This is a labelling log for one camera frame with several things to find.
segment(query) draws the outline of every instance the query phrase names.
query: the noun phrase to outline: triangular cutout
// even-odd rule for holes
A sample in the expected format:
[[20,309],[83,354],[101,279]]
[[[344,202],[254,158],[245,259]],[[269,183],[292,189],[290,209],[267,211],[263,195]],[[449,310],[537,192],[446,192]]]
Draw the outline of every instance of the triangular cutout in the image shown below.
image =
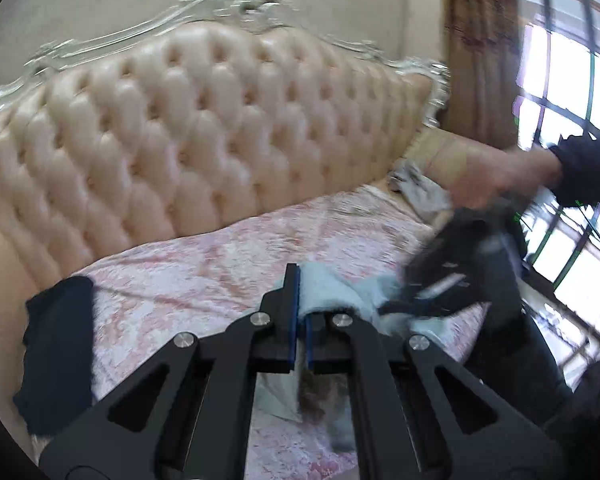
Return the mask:
[[168,373],[166,364],[156,368],[109,409],[107,419],[135,433],[144,430]]
[[458,426],[464,434],[472,434],[498,420],[496,412],[446,368],[437,367],[436,377],[451,404]]

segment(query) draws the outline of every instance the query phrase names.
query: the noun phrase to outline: window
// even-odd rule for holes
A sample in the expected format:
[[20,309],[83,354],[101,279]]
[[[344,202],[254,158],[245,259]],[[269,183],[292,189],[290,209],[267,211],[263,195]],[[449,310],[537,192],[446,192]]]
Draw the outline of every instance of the window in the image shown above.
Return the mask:
[[[600,137],[600,0],[519,0],[523,56],[519,146]],[[527,261],[555,297],[600,336],[600,205],[563,209],[555,200],[523,215]]]

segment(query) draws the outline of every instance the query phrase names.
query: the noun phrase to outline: black sleeve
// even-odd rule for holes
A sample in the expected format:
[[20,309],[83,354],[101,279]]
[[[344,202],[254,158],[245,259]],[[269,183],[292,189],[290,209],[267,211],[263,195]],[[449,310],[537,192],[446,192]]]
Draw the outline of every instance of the black sleeve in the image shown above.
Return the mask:
[[563,207],[595,206],[600,202],[600,138],[589,135],[561,139],[549,150],[562,163],[562,180],[553,191]]

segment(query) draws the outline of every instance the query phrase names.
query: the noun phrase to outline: brown curtain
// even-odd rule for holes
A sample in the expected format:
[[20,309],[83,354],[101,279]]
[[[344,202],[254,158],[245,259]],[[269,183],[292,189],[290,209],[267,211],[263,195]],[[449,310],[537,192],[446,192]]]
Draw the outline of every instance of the brown curtain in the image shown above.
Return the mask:
[[517,0],[445,0],[451,98],[442,127],[496,148],[517,143]]

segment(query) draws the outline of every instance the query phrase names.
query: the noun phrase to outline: silver screw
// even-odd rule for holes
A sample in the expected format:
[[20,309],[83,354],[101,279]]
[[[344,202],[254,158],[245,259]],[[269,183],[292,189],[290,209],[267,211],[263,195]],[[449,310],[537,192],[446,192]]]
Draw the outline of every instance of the silver screw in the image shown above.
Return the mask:
[[331,322],[337,327],[349,326],[353,323],[353,319],[348,314],[336,314],[331,318]]
[[193,337],[192,333],[180,332],[179,334],[176,334],[176,337],[173,338],[173,343],[178,348],[187,348],[193,345],[195,340],[196,338]]
[[271,322],[271,318],[266,312],[254,312],[249,319],[251,324],[255,326],[265,326]]
[[423,335],[412,335],[409,338],[409,346],[414,350],[426,350],[429,348],[429,340]]

